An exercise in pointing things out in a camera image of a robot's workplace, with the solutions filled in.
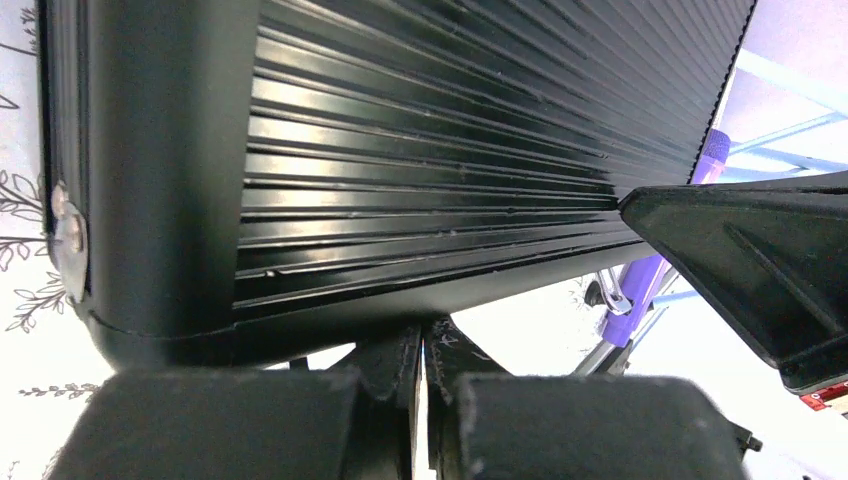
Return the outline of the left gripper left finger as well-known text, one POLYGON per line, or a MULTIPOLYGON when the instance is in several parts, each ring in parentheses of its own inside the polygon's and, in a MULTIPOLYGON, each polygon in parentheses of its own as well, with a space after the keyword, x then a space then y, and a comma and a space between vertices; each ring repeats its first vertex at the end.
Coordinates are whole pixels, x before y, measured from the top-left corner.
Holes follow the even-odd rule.
POLYGON ((325 370, 125 371, 76 423, 54 479, 409 479, 422 330, 325 370))

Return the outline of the black poker case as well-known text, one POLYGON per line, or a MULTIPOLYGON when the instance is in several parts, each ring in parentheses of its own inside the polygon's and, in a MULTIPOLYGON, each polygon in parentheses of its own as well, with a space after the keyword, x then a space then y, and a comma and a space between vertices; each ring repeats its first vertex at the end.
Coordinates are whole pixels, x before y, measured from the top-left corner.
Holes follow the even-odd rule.
POLYGON ((651 252, 751 1, 40 1, 51 257, 115 369, 268 364, 651 252))

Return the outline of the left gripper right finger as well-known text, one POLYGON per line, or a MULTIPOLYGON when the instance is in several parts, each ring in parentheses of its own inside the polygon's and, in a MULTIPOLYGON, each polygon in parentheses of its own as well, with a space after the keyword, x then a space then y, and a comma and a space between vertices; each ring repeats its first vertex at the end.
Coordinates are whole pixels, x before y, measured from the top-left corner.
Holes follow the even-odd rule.
POLYGON ((441 479, 740 479, 750 431, 694 384, 517 376, 448 318, 423 331, 430 463, 441 479))

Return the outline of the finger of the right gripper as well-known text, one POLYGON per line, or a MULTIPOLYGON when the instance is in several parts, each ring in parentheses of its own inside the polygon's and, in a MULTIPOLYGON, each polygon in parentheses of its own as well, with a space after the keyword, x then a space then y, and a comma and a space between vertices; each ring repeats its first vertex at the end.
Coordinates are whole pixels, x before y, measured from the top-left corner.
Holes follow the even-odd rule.
POLYGON ((806 395, 847 378, 847 176, 653 186, 622 220, 806 395))

